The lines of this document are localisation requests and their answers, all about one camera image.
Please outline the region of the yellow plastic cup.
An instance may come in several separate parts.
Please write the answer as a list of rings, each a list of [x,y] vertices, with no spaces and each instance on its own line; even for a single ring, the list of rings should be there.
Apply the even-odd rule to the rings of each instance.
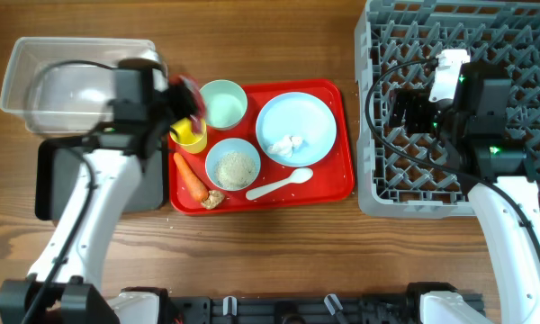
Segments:
[[[170,138],[181,149],[190,154],[198,154],[207,146],[207,127],[204,119],[200,119],[201,131],[194,132],[193,124],[182,119],[171,125]]]

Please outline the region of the pale green bowl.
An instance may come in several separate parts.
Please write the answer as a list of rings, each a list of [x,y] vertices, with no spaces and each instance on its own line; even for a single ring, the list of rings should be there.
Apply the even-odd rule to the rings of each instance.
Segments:
[[[244,89],[229,80],[213,80],[200,89],[206,105],[206,123],[214,129],[229,130],[237,126],[248,110]]]

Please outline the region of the light blue rice bowl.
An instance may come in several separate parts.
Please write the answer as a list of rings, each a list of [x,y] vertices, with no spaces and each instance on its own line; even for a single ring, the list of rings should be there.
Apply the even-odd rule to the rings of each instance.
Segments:
[[[225,191],[243,190],[254,183],[261,169],[256,148],[244,139],[230,138],[216,143],[205,159],[209,179]]]

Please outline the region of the light blue plate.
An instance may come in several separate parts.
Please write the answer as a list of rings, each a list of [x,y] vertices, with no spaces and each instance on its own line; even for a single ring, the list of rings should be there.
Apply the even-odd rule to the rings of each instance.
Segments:
[[[308,167],[321,161],[334,147],[337,122],[318,97],[302,92],[279,94],[264,105],[256,119],[256,139],[263,152],[285,167]],[[285,135],[300,137],[290,156],[271,153],[271,145]]]

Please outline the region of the red snack wrapper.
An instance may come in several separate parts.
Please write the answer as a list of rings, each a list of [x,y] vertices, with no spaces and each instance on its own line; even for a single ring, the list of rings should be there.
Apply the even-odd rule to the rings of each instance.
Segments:
[[[193,134],[202,133],[202,120],[206,114],[205,103],[200,88],[187,75],[171,76],[168,80],[170,103],[173,106],[175,120],[187,119],[191,123]]]

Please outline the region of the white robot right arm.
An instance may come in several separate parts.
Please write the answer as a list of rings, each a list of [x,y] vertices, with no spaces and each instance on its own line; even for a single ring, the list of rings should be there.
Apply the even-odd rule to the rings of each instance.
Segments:
[[[503,321],[540,323],[540,207],[533,160],[506,137],[511,80],[483,62],[437,62],[429,90],[391,95],[390,127],[432,132],[481,225]]]

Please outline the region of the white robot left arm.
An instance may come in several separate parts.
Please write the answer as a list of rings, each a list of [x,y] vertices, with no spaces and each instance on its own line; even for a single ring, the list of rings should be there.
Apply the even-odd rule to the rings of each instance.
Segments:
[[[165,289],[135,288],[106,300],[100,293],[107,250],[123,210],[140,185],[146,164],[174,123],[195,131],[205,106],[196,83],[167,76],[160,64],[129,58],[114,67],[111,121],[82,138],[73,192],[49,244],[23,280],[0,288],[4,323],[169,323]]]

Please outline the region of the grey-blue dishwasher rack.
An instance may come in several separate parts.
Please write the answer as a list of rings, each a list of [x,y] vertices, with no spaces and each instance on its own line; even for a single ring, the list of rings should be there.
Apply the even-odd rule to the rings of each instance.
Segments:
[[[506,136],[524,144],[540,192],[540,3],[369,1],[355,26],[359,205],[372,216],[441,219],[473,210],[442,170],[448,99],[437,57],[464,50],[511,81]]]

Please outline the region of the black waste tray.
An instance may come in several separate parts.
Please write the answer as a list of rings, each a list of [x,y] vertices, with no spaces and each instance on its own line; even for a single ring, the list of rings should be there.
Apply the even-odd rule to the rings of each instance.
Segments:
[[[127,203],[125,212],[147,212],[160,208],[168,193],[166,176],[166,143],[146,164],[142,181]],[[80,161],[56,144],[56,139],[44,140],[38,149],[35,215],[42,221],[58,221],[77,181]]]

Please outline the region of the orange carrot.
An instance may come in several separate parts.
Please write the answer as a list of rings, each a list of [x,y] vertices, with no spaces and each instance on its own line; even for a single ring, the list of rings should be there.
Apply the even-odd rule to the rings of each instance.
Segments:
[[[194,171],[188,166],[184,157],[176,152],[173,154],[173,160],[192,198],[198,203],[206,201],[209,197],[209,191]]]

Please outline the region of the beige food scrap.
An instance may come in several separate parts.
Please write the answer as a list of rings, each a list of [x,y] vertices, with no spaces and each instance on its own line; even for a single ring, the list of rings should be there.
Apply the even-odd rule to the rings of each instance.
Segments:
[[[215,209],[218,205],[220,205],[224,200],[226,199],[226,196],[217,190],[210,190],[208,192],[207,198],[201,202],[201,205],[206,210],[212,210]]]

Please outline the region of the clear plastic bin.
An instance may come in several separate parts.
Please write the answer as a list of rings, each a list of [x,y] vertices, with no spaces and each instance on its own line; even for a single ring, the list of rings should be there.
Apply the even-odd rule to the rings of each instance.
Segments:
[[[71,133],[109,121],[106,103],[115,97],[113,73],[94,65],[55,67],[35,87],[46,67],[66,60],[116,67],[123,59],[161,57],[151,40],[77,37],[22,37],[16,41],[4,74],[0,109],[26,122],[31,132]]]

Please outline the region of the red plastic tray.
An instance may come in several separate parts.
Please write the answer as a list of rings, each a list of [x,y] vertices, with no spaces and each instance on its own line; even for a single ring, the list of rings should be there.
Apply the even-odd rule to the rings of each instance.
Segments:
[[[261,170],[252,184],[254,188],[283,180],[297,167],[307,167],[313,171],[312,178],[303,184],[288,184],[269,194],[250,201],[246,190],[226,191],[226,199],[212,210],[203,208],[189,194],[184,179],[179,174],[176,162],[169,159],[169,193],[172,205],[188,215],[204,215],[224,212],[243,212],[262,209],[276,209],[295,205],[328,203],[349,196],[355,186],[352,156],[347,136],[345,109],[340,91],[327,79],[297,80],[272,84],[246,85],[248,99],[247,112],[240,124],[231,130],[207,132],[207,147],[193,155],[179,148],[172,140],[169,147],[180,153],[194,174],[209,189],[216,185],[207,176],[206,159],[211,148],[218,142],[238,138],[249,142],[261,161]],[[257,136],[255,126],[258,120],[269,118],[273,110],[284,105],[301,106],[298,97],[318,99],[307,113],[317,117],[317,121],[301,121],[301,136],[304,145],[295,150],[290,159],[269,157],[265,153],[273,140],[285,134],[292,134],[290,126],[283,132],[273,121],[265,121],[263,135]]]

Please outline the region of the white plastic spoon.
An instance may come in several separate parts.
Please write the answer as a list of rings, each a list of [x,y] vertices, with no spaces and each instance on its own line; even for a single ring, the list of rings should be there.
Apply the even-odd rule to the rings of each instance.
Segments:
[[[313,177],[313,171],[310,168],[307,168],[307,167],[296,168],[292,171],[292,173],[287,178],[283,180],[280,180],[271,184],[266,184],[266,185],[247,191],[246,198],[249,201],[254,201],[257,198],[260,198],[266,194],[270,194],[271,192],[277,189],[280,189],[286,185],[303,184],[309,181],[312,177]]]

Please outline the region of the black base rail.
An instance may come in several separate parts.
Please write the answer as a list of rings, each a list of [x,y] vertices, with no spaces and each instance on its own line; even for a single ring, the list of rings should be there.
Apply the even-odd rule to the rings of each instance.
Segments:
[[[414,301],[404,293],[340,298],[342,309],[334,315],[323,298],[239,298],[224,307],[223,299],[175,297],[175,323],[280,324],[280,323],[419,323]]]

